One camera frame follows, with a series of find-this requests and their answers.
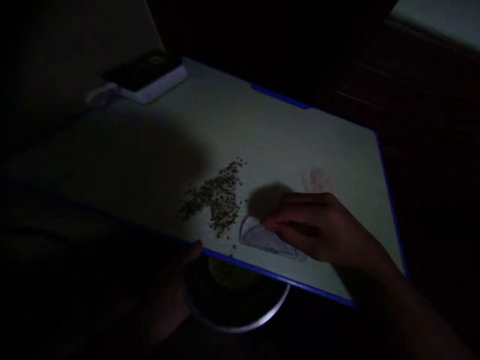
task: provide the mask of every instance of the green plant material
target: green plant material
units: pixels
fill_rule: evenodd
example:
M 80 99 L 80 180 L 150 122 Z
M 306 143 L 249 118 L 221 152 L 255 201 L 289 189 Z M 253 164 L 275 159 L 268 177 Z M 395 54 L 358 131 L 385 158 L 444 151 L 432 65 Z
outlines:
M 218 172 L 218 176 L 206 180 L 200 187 L 188 189 L 185 192 L 188 199 L 179 210 L 181 219 L 186 221 L 205 207 L 209 207 L 210 228 L 216 231 L 216 237 L 220 238 L 225 231 L 230 230 L 239 215 L 240 206 L 235 190 L 238 183 L 242 185 L 237 176 L 238 168 L 241 166 L 241 159 L 232 161 Z
M 262 279 L 256 272 L 214 257 L 208 258 L 208 267 L 216 283 L 231 291 L 241 291 Z

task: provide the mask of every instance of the hand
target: hand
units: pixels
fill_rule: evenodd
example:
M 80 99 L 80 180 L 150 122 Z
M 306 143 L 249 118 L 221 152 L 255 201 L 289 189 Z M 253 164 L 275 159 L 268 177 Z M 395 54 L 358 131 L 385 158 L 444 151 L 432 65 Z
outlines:
M 311 258 L 368 271 L 391 261 L 382 245 L 331 193 L 290 193 L 261 224 Z
M 154 346 L 167 338 L 189 316 L 181 288 L 182 270 L 201 253 L 201 241 L 182 249 L 158 275 L 150 289 L 143 317 L 149 333 L 146 340 L 150 345 Z

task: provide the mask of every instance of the crumbled dried herb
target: crumbled dried herb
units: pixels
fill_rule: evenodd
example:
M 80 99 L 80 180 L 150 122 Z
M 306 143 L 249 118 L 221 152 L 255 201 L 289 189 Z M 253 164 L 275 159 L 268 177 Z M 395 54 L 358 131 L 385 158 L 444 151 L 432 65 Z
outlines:
M 205 207 L 210 207 L 210 228 L 216 231 L 216 237 L 220 238 L 225 231 L 228 231 L 239 214 L 240 206 L 237 203 L 235 190 L 237 183 L 242 185 L 237 176 L 238 167 L 241 166 L 241 159 L 232 161 L 218 172 L 218 176 L 205 181 L 200 187 L 188 189 L 185 196 L 189 199 L 183 202 L 179 211 L 182 220 L 188 220 Z

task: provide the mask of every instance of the finger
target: finger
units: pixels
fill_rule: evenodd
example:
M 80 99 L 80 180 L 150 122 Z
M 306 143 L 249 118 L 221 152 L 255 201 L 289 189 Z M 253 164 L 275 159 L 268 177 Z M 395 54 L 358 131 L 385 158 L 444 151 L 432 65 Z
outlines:
M 202 241 L 195 241 L 181 256 L 180 266 L 183 268 L 186 265 L 190 264 L 192 261 L 197 259 L 202 254 Z
M 316 258 L 318 241 L 314 237 L 302 235 L 293 227 L 278 223 L 274 229 L 275 234 L 284 242 L 299 249 L 301 252 L 309 255 L 311 258 Z
M 337 198 L 330 192 L 290 192 L 282 196 L 283 203 L 331 204 Z
M 317 226 L 319 218 L 325 213 L 325 209 L 318 204 L 285 203 L 279 208 L 265 216 L 261 224 L 267 229 L 275 223 L 304 223 Z

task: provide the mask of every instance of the bowl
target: bowl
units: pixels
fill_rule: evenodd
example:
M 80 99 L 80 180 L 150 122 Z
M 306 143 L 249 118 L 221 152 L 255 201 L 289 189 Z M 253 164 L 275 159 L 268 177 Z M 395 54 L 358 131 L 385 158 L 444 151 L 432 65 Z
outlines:
M 223 333 L 245 333 L 269 321 L 280 309 L 290 285 L 215 257 L 202 255 L 184 270 L 190 313 Z

